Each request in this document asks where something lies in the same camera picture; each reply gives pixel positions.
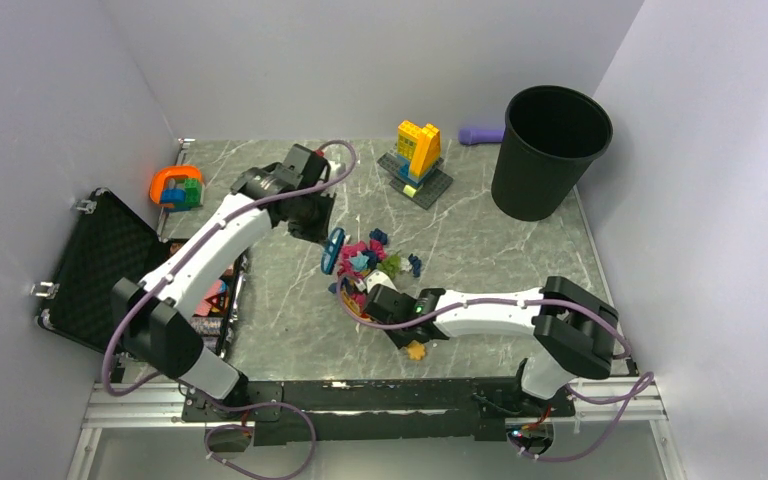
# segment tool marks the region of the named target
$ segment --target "white wall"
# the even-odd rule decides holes
[[[581,182],[691,479],[768,478],[768,1],[647,0]]]
[[[148,221],[167,128],[97,0],[0,0],[0,479],[63,478],[99,355],[32,323],[76,217],[109,186]]]
[[[642,0],[104,0],[179,136],[455,136],[523,88],[593,93]]]

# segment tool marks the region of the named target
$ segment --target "tabletop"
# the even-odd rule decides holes
[[[352,140],[360,163],[336,187],[331,227],[343,227],[352,243],[379,228],[387,252],[413,253],[422,274],[404,273],[396,287],[411,295],[428,287],[470,293],[503,293],[542,286],[561,275],[599,298],[605,287],[581,209],[571,193],[553,215],[522,222],[502,213],[490,196],[498,145],[464,147],[444,141],[442,170],[454,183],[429,210],[389,186],[376,160],[395,139]],[[187,238],[207,221],[245,170],[282,162],[283,140],[195,141],[185,163],[205,181],[204,206],[169,215],[168,238]],[[299,141],[316,148],[321,141]],[[348,162],[340,146],[326,157]],[[240,320],[226,360],[252,380],[445,378],[513,375],[537,342],[514,336],[475,335],[429,342],[424,359],[410,360],[384,332],[348,318],[327,291],[333,277],[319,269],[322,248],[292,238],[284,225],[249,251],[248,281],[240,295]],[[614,362],[614,374],[628,370]]]

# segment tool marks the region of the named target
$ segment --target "case lid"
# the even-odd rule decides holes
[[[139,282],[168,248],[109,190],[96,189],[88,201],[94,208],[75,225],[51,279],[56,293],[40,302],[37,318],[43,328],[104,351],[113,335],[113,285],[122,277]]]

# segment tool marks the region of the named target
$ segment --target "black trash can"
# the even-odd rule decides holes
[[[612,136],[608,114],[583,93],[551,85],[519,92],[505,111],[493,201],[517,220],[543,220]]]

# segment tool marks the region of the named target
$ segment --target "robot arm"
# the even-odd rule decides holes
[[[452,305],[466,306],[477,298],[501,303],[470,304],[449,311]],[[523,393],[537,403],[552,398],[576,377],[604,379],[611,373],[614,338],[586,316],[561,307],[528,305],[541,299],[566,300],[596,312],[616,327],[617,311],[563,277],[549,277],[542,288],[506,294],[468,294],[429,288],[413,297],[386,285],[370,289],[364,313],[382,324],[400,324],[441,311],[433,320],[400,330],[386,330],[397,347],[471,334],[522,335],[534,337],[539,351],[517,372]]]
[[[294,145],[284,163],[252,168],[232,185],[210,220],[166,263],[139,284],[121,279],[113,288],[114,321],[159,285],[154,298],[137,312],[122,336],[122,346],[167,377],[192,385],[226,406],[248,403],[248,378],[207,349],[187,321],[210,285],[240,252],[288,222],[296,238],[321,243],[327,238],[334,196],[307,194],[253,208],[225,221],[256,200],[309,188],[339,171],[321,153]]]

